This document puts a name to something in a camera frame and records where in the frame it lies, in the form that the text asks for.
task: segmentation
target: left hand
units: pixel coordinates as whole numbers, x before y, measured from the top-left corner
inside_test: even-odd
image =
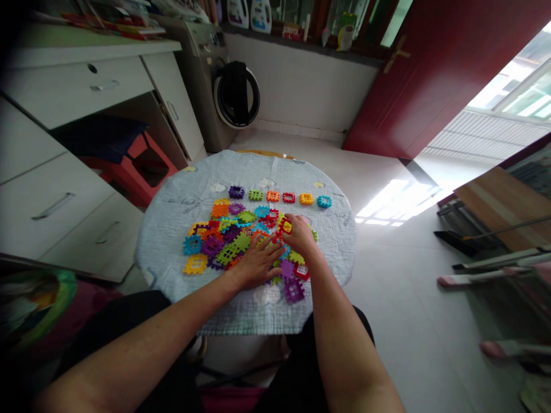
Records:
[[[237,288],[241,290],[250,290],[264,284],[269,279],[282,273],[281,268],[272,268],[274,261],[279,259],[284,253],[283,244],[277,243],[270,247],[268,244],[276,237],[272,234],[262,241],[255,248],[260,236],[257,235],[251,241],[249,249],[239,262],[227,271],[224,275],[237,283]]]

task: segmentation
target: washing machine door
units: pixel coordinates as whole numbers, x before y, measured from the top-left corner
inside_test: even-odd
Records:
[[[226,67],[219,68],[215,75],[213,92],[216,111],[226,125],[234,129],[245,129],[258,115],[258,109],[260,108],[260,89],[253,73],[249,68],[246,68],[248,93],[245,91],[245,96],[250,96],[252,92],[253,102],[249,105],[250,99],[247,99],[247,104],[250,106],[247,108],[247,115],[238,116],[235,105],[239,103],[235,101],[235,89],[232,87],[234,85],[228,80],[229,76],[227,76],[227,71],[224,70],[225,68]]]

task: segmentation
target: drawer handle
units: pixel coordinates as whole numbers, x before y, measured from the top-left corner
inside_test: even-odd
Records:
[[[120,221],[115,221],[111,225],[109,225],[109,228],[107,228],[96,240],[96,244],[105,244],[109,239],[109,234],[113,229],[118,228],[121,224]]]
[[[178,120],[179,117],[178,117],[178,114],[176,113],[176,109],[174,109],[174,105],[170,100],[167,100],[166,102],[168,103],[168,106],[170,106],[170,109],[172,109],[172,114],[173,114],[172,117],[174,118],[174,120]]]
[[[118,81],[112,80],[109,83],[106,83],[105,85],[90,86],[90,89],[92,89],[95,92],[101,92],[101,91],[108,90],[108,89],[114,89],[119,85],[120,85],[120,83]]]
[[[61,208],[63,205],[65,205],[67,202],[73,199],[75,196],[76,195],[73,194],[72,192],[66,192],[65,195],[63,195],[62,199],[60,199],[58,202],[50,206],[48,209],[45,209],[42,213],[38,214],[37,216],[31,217],[31,219],[33,221],[40,221],[41,219],[48,218],[57,209]]]

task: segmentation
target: black cloth on washing machine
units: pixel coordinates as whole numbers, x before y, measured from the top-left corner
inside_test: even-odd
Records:
[[[249,103],[247,101],[247,65],[233,61],[223,68],[224,88],[222,98],[224,103],[233,109],[237,123],[249,123]]]

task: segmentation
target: person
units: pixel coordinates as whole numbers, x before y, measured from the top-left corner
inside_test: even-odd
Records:
[[[288,336],[289,358],[255,411],[405,412],[365,316],[346,297],[306,218],[285,217],[292,231],[282,234],[283,241],[308,263],[313,314],[300,334]],[[158,291],[110,303],[79,334],[63,358],[63,374],[38,395],[35,411],[202,411],[195,376],[182,353],[238,292],[281,273],[271,268],[284,253],[282,245],[268,245],[274,237],[256,248],[258,237],[253,239],[236,266],[174,304]],[[155,293],[156,299],[118,304],[144,293]]]

